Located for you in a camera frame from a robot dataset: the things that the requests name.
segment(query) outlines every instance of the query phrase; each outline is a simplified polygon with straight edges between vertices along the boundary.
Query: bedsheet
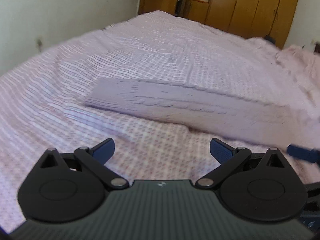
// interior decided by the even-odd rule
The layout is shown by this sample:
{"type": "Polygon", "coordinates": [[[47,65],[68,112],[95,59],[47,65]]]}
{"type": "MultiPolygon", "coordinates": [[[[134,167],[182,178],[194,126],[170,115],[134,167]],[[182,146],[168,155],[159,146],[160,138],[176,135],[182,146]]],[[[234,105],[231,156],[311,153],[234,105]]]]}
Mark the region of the bedsheet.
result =
{"type": "Polygon", "coordinates": [[[320,88],[320,54],[292,45],[277,53],[276,58],[278,63],[296,79],[304,76],[320,88]]]}
{"type": "MultiPolygon", "coordinates": [[[[219,165],[209,152],[213,137],[233,147],[245,146],[253,152],[265,152],[268,146],[249,145],[194,131],[184,125],[155,122],[83,105],[84,98],[100,78],[179,80],[184,78],[188,64],[203,59],[209,62],[211,54],[217,58],[218,68],[223,69],[223,58],[215,52],[226,48],[229,48],[228,54],[234,54],[244,64],[243,69],[246,69],[245,64],[252,71],[261,69],[263,62],[273,66],[273,70],[265,73],[276,71],[276,51],[262,40],[245,41],[199,23],[154,12],[71,39],[2,76],[1,227],[10,232],[24,221],[17,203],[17,190],[48,147],[72,152],[80,146],[92,147],[111,137],[115,140],[116,151],[106,166],[130,182],[134,179],[197,180],[219,165]],[[179,38],[173,36],[175,33],[188,36],[188,46],[179,43],[179,38]],[[247,54],[239,59],[243,50],[247,54]],[[146,67],[141,70],[139,66],[143,64],[146,67]]],[[[228,83],[223,76],[210,73],[210,64],[197,71],[194,82],[199,86],[202,82],[212,86],[218,84],[217,89],[225,93],[238,93],[238,96],[254,97],[266,103],[284,103],[283,96],[277,92],[276,81],[274,89],[267,93],[260,88],[260,85],[268,87],[271,72],[268,79],[261,77],[260,83],[247,86],[241,69],[235,72],[236,75],[224,73],[237,77],[228,83]],[[237,89],[234,84],[239,80],[243,80],[244,86],[237,89]]],[[[251,72],[246,73],[249,79],[251,72]]],[[[297,105],[303,102],[296,107],[305,106],[310,115],[316,116],[317,109],[310,106],[295,85],[292,86],[298,94],[294,96],[295,100],[300,100],[297,105]]],[[[290,104],[289,96],[285,100],[290,104]]],[[[287,158],[304,183],[319,180],[316,165],[287,158]]]]}

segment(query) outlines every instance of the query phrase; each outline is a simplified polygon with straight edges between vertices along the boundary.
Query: screw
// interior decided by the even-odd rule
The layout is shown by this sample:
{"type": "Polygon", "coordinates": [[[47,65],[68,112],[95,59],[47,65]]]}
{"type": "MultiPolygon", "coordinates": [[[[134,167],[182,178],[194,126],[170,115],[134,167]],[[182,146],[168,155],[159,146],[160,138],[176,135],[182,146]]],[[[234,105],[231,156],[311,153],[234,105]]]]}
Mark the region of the screw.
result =
{"type": "Polygon", "coordinates": [[[210,187],[213,184],[213,180],[208,178],[199,179],[198,184],[203,187],[210,187]]]}
{"type": "Polygon", "coordinates": [[[127,181],[125,179],[122,179],[122,178],[116,178],[116,179],[113,179],[111,181],[111,184],[115,187],[122,187],[124,186],[125,184],[127,184],[127,181]]]}

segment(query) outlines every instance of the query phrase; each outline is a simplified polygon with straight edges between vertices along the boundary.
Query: wooden wardrobe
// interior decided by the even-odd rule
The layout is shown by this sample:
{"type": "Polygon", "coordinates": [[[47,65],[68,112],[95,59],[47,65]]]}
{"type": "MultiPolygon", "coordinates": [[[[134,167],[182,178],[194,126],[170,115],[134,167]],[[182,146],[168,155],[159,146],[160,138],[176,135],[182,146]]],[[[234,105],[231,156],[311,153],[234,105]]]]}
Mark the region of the wooden wardrobe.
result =
{"type": "Polygon", "coordinates": [[[298,0],[211,0],[205,24],[244,38],[270,35],[283,48],[298,0]]]}

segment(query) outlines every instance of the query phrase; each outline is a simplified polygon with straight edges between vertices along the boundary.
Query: white wall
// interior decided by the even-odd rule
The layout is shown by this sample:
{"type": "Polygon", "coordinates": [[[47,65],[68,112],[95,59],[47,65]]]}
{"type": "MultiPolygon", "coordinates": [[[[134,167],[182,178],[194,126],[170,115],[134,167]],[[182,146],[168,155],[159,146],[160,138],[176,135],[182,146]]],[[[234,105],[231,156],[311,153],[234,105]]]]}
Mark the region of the white wall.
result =
{"type": "Polygon", "coordinates": [[[313,40],[320,41],[320,0],[298,0],[285,47],[296,44],[314,51],[313,40]]]}
{"type": "Polygon", "coordinates": [[[0,0],[0,75],[44,48],[137,15],[139,0],[0,0]]]}

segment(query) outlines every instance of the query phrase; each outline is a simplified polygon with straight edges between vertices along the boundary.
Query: bed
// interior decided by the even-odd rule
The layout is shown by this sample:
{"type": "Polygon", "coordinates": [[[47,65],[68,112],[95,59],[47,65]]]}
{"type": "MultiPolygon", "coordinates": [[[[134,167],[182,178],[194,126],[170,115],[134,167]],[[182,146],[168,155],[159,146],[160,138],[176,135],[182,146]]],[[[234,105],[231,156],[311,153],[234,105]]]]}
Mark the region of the bed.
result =
{"type": "MultiPolygon", "coordinates": [[[[219,166],[209,152],[213,137],[252,152],[271,146],[85,106],[101,78],[181,81],[192,65],[198,86],[290,106],[319,135],[320,88],[301,70],[295,53],[156,11],[29,59],[0,78],[0,226],[10,232],[24,221],[17,190],[48,147],[73,152],[113,138],[116,151],[106,165],[132,182],[197,180],[219,166]]],[[[320,180],[316,164],[286,157],[304,183],[320,180]]]]}

